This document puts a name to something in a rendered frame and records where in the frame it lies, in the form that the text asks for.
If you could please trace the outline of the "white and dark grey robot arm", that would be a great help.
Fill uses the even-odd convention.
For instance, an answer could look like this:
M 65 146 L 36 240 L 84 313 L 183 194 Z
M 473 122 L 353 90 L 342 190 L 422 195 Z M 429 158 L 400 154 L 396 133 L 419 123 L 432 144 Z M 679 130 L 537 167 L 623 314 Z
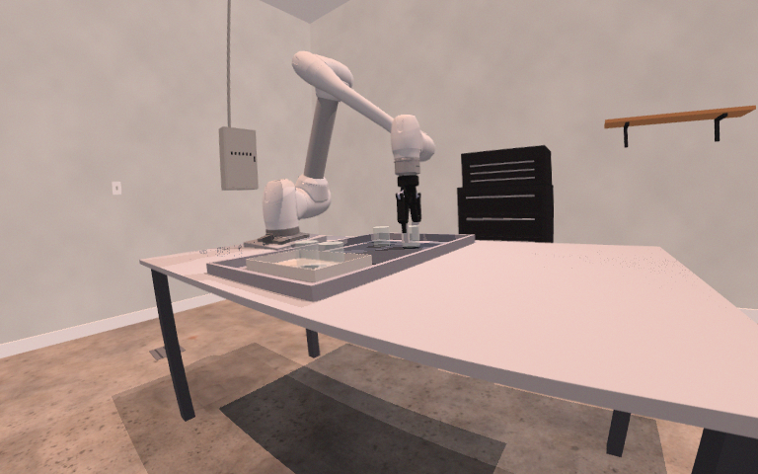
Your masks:
M 419 162 L 430 159 L 435 151 L 433 140 L 421 133 L 415 116 L 401 115 L 392 119 L 350 89 L 353 76 L 343 64 L 308 51 L 299 51 L 292 58 L 292 66 L 299 77 L 316 87 L 318 99 L 304 174 L 295 185 L 282 179 L 270 181 L 265 186 L 265 236 L 258 238 L 258 242 L 278 245 L 310 237 L 309 233 L 300 232 L 298 221 L 322 214 L 331 204 L 332 197 L 331 194 L 329 196 L 324 174 L 340 101 L 391 133 L 396 175 L 419 174 Z

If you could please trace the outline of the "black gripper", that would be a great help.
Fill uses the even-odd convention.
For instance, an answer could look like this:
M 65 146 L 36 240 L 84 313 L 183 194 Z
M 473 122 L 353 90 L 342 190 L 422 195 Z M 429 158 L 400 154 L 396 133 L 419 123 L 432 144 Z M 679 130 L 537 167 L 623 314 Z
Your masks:
M 421 222 L 421 193 L 416 193 L 417 189 L 415 187 L 419 185 L 418 175 L 403 175 L 397 179 L 398 187 L 401 187 L 400 192 L 396 194 L 396 199 L 397 217 L 402 230 L 402 243 L 410 243 L 409 211 L 411 212 L 412 225 L 419 226 L 419 222 Z

